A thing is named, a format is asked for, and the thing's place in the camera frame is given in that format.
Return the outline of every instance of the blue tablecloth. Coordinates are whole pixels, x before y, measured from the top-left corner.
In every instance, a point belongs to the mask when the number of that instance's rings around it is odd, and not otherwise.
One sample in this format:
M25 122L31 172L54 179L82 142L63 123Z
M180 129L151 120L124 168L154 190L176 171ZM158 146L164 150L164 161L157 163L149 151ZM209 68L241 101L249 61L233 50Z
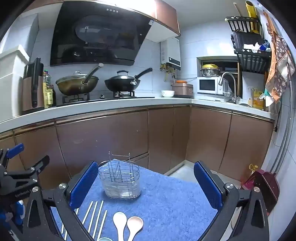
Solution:
M113 215L116 212L125 213L127 218L139 216L143 219L143 229L135 236L134 241L197 241L217 213L197 182L182 181L140 167L140 183L142 193L138 198L111 199L104 193L99 176L96 178L78 212L78 217L82 221L90 202L94 201L84 223L88 230L95 201L98 201L90 231L93 235L99 207L104 200L95 240L105 210L107 216L101 237L108 237L113 241L118 240L113 223ZM61 230L60 217L56 208L52 209ZM126 226L124 240L127 241L128 237L129 229Z

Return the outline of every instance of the white microwave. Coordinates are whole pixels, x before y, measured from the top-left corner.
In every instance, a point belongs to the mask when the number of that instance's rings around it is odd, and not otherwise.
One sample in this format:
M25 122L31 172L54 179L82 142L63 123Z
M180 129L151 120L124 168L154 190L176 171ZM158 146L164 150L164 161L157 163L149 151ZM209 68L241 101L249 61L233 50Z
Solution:
M223 78L223 85L218 83L221 77L197 77L197 93L223 95L223 90L228 91L228 81Z

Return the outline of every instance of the wok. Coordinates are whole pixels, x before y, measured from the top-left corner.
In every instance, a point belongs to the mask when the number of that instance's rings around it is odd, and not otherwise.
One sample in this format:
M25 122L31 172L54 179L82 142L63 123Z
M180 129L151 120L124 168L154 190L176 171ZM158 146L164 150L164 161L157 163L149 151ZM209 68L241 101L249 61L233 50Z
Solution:
M99 63L89 74L81 74L79 71L75 71L75 75L60 78L56 81L56 84L66 96L89 93L96 87L99 80L93 74L103 66L102 63Z
M119 73L127 73L127 70L117 71L117 76L114 76L108 80L105 80L105 85L112 92L119 91L134 91L140 84L139 78L152 71L152 68L148 68L138 75L118 75Z

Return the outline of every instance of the yellow tube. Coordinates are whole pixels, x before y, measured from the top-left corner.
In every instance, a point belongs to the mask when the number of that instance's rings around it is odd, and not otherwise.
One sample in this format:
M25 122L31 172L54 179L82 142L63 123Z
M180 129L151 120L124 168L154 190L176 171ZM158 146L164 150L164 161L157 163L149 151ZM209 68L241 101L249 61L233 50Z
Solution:
M257 17L256 8L252 2L246 1L246 8L247 8L249 17L251 18ZM259 33L258 27L259 27L258 24L251 23L251 29L252 29L251 32L258 34Z

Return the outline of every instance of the black wok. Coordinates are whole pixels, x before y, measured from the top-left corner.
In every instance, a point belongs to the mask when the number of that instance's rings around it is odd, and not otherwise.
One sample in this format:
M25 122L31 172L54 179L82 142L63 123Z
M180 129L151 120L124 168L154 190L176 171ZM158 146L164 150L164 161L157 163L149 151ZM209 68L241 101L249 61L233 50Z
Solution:
M140 84L139 78L152 71L152 68L148 68L141 72L138 75L130 76L130 75L118 75L119 73L125 72L128 74L127 70L117 71L117 76L114 76L108 80L105 80L105 85L112 92L118 91L134 91Z

